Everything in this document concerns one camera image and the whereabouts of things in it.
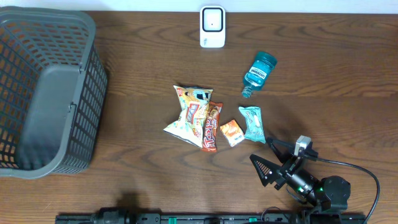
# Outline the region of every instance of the blue bottle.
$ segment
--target blue bottle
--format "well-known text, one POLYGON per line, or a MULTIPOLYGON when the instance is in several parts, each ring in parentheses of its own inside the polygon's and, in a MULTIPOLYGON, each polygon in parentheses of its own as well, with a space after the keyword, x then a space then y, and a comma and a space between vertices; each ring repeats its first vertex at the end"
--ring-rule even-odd
POLYGON ((249 98, 254 90, 261 90, 277 63, 278 61, 274 56, 265 52, 258 52, 252 67, 243 77, 243 97, 249 98))

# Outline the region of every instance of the teal packet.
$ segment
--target teal packet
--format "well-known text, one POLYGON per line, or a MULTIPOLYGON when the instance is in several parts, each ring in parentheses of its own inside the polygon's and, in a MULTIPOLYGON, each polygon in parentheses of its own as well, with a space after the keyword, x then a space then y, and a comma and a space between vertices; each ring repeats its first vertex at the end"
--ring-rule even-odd
POLYGON ((247 130, 244 134, 244 138, 265 144, 266 137, 262 128, 261 108, 258 106, 250 106, 247 108, 240 106, 239 111, 246 119, 247 130))

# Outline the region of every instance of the candy wrapper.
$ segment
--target candy wrapper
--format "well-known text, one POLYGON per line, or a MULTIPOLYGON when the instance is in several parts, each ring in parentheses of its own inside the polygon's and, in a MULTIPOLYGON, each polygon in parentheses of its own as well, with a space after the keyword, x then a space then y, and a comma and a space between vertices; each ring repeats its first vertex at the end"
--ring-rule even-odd
POLYGON ((234 147, 244 139, 243 131, 235 120, 220 126, 220 129, 231 147, 234 147))
POLYGON ((177 121, 168 125, 164 131, 202 147, 203 123, 205 122, 211 92, 202 88, 182 88, 174 86, 181 104, 181 113, 177 121))
POLYGON ((252 141, 259 141, 265 144, 266 137, 262 128, 260 107, 250 106, 244 108, 240 106, 239 111, 246 119, 246 126, 248 127, 246 133, 244 134, 244 138, 252 141))
POLYGON ((220 118, 222 103, 210 102, 209 112, 205 122, 205 135, 203 137, 203 151, 216 152, 216 130, 220 118))

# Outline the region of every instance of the gray plastic basket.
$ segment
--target gray plastic basket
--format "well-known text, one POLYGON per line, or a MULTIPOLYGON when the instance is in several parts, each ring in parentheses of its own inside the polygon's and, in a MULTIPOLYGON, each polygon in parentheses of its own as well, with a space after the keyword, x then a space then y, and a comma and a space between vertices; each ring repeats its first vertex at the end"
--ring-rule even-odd
POLYGON ((77 11, 0 9, 0 177, 88 167, 107 76, 77 11))

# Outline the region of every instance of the wooden table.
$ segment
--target wooden table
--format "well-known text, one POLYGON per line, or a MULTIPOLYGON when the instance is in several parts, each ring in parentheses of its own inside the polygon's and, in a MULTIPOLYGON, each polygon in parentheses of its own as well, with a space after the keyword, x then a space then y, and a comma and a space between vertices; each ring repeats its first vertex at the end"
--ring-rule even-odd
MULTIPOLYGON (((199 13, 89 12, 109 88, 90 168, 38 180, 1 179, 0 223, 53 223, 60 212, 101 207, 163 212, 262 212, 299 207, 283 189, 264 188, 249 156, 277 162, 258 142, 201 152, 163 129, 178 118, 173 85, 214 89, 220 122, 246 129, 239 105, 262 108, 267 134, 310 136, 320 157, 373 171, 381 198, 369 223, 398 223, 398 17, 341 14, 228 14, 222 49, 199 45, 199 13), (263 91, 241 96, 257 51, 279 63, 263 91)), ((367 214, 373 179, 309 162, 316 177, 351 183, 349 212, 367 214)))

